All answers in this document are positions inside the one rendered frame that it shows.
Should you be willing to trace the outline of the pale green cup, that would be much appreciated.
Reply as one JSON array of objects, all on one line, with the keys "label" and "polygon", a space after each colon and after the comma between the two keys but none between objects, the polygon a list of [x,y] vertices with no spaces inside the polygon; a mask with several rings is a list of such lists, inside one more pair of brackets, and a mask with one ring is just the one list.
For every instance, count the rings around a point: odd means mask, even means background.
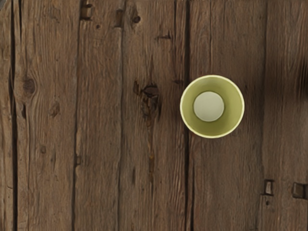
[{"label": "pale green cup", "polygon": [[207,75],[192,81],[180,99],[184,124],[194,134],[215,139],[233,132],[244,116],[239,87],[226,77]]}]

